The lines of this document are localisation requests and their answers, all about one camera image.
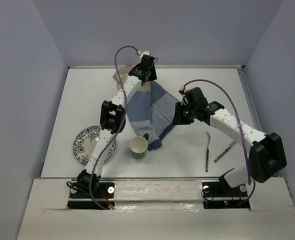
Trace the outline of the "blue beige checked cloth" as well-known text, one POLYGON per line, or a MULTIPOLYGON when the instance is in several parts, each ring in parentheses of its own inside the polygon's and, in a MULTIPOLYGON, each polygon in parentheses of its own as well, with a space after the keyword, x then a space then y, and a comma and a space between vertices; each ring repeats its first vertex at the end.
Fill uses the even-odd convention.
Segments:
POLYGON ((149 151, 160 148, 162 140, 175 127, 172 121, 177 102, 179 100, 156 81, 145 83, 129 100, 129 122, 136 135, 149 135, 149 151))

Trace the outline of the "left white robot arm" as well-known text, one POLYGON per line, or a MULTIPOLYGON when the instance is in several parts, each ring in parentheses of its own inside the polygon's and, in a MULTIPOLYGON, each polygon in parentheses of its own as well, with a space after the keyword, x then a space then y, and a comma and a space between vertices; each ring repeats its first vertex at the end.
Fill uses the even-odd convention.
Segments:
POLYGON ((84 170, 77 176, 77 187, 88 198, 98 193, 107 149, 125 127, 129 100, 143 84, 157 79, 155 58, 150 52, 143 51, 139 59, 140 63, 129 71, 126 81, 120 83, 117 94, 101 105, 98 141, 84 170))

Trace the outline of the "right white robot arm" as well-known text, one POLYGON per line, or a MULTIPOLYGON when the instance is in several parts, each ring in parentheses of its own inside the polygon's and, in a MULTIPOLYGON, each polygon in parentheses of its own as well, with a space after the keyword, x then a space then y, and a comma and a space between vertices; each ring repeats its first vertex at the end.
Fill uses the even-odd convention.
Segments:
POLYGON ((222 174, 208 189, 221 196, 231 195, 246 183, 264 183, 287 166, 281 137, 256 130, 231 114, 217 101, 208 102, 199 87, 179 90, 173 125, 190 125, 195 120, 215 128, 243 148, 245 165, 222 174))

